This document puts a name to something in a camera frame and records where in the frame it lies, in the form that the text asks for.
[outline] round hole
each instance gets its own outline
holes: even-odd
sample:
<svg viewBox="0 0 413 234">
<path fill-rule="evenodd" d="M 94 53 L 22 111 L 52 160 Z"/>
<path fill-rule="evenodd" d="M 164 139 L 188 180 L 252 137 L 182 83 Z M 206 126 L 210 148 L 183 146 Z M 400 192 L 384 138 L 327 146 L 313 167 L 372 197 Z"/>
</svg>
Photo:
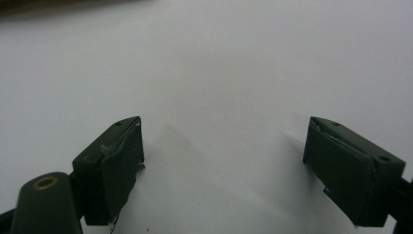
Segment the round hole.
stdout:
<svg viewBox="0 0 413 234">
<path fill-rule="evenodd" d="M 379 156 L 379 159 L 385 162 L 390 162 L 390 158 L 386 157 L 386 156 Z"/>
<path fill-rule="evenodd" d="M 57 177 L 48 176 L 38 179 L 33 187 L 35 190 L 43 190 L 57 184 Z"/>
</svg>

